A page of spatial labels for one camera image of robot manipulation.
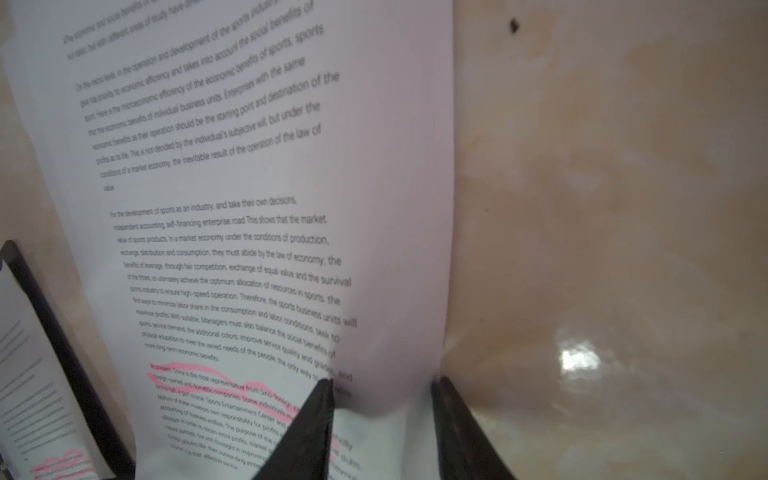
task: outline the pink highlighter mark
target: pink highlighter mark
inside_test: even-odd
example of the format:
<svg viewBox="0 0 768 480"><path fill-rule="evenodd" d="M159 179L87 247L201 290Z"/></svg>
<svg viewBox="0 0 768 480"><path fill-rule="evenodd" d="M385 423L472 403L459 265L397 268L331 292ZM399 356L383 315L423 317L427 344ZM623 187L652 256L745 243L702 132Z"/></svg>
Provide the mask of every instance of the pink highlighter mark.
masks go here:
<svg viewBox="0 0 768 480"><path fill-rule="evenodd" d="M59 475L58 477L54 477L51 480L64 480L65 478L80 478L82 476L86 476L88 473L96 473L96 471L92 468L84 468L83 470L75 473L68 473L66 475Z"/></svg>
<svg viewBox="0 0 768 480"><path fill-rule="evenodd" d="M225 381L225 382L229 383L230 385L232 385L233 387L235 387L235 388L237 388L239 390L245 391L245 392L248 392L250 390L254 390L254 391L262 390L264 392L267 392L272 397L274 397L274 399L277 400L280 403L280 405L285 407L285 409L288 412L294 413L294 414L299 412L299 409L289 405L285 400L281 399L272 389L270 389L268 386L264 385L263 383L248 382L248 383L246 383L244 385L238 385L231 378L229 378L228 376L224 375L222 372L219 372L218 370L212 369L212 368L207 367L207 366L194 365L194 364L190 364L190 363L174 362L174 363L169 363L167 365L154 365L154 364L150 364L150 366L152 367L152 369L155 369L158 372L170 372L170 371L173 371L173 370L183 370L185 372L202 372L202 373L207 373L209 375L217 376L220 379L222 379L223 381Z"/></svg>
<svg viewBox="0 0 768 480"><path fill-rule="evenodd" d="M36 467L32 467L30 472L40 473L40 472L47 472L50 470L58 470L59 468L61 468L61 465L63 464L53 465L53 466L51 466L51 464L62 462L63 460L69 457L74 457L74 458L66 463L69 465L74 465L76 462L79 462L82 457L85 457L85 452L81 452L80 450L70 450L69 452L66 452L65 454L63 454L63 456L61 457L51 457L45 462L42 462L40 465Z"/></svg>
<svg viewBox="0 0 768 480"><path fill-rule="evenodd" d="M259 410L266 413L267 415L271 416L275 420L278 420L280 422L284 423L291 423L293 419L296 417L296 414L299 413L299 409L291 406L288 402L281 399L272 389L264 385L263 383L258 382L247 382L243 385L240 385L236 382L234 382L232 379L224 375L222 372L219 372L218 370L212 369L207 366L202 365L194 365L189 363L178 363L173 362L169 363L167 365L154 365L153 363L150 364L153 370L157 370L158 372L172 372L174 370L183 370L185 372L203 372L207 373L209 375L217 376L223 381L229 383L237 390L232 389L222 389L217 387L199 387L199 386L169 386L164 383L162 383L160 380L157 379L153 374L148 373L147 377L149 377L149 380L152 381L155 385L161 387L164 390L167 390L168 392L172 393L213 393L214 395L222 395L222 396L234 396L237 397L245 402L248 402L254 406L256 406ZM283 414L281 412L278 412L274 409L271 409L269 407L266 407L259 402L257 402L254 399L251 399L245 392L249 392L251 390L254 391L264 391L269 393L275 400L277 400L280 405L285 407L287 413ZM336 448L339 449L341 447L341 444L336 439L331 439L331 444Z"/></svg>
<svg viewBox="0 0 768 480"><path fill-rule="evenodd" d="M69 452L66 452L65 454L63 454L63 456L61 457L49 458L45 462L42 462L40 465L32 467L30 469L30 472L35 474L35 480L39 480L40 478L43 478L44 476L52 472L61 472L63 470L66 470L67 468L73 467L75 465L80 465L82 463L91 463L91 460L86 456L85 452L81 452L80 450L70 450ZM78 472L67 473L67 474L56 476L54 478L51 478L50 480L64 480L65 478L79 478L90 472L96 473L96 471L92 467L88 467Z"/></svg>

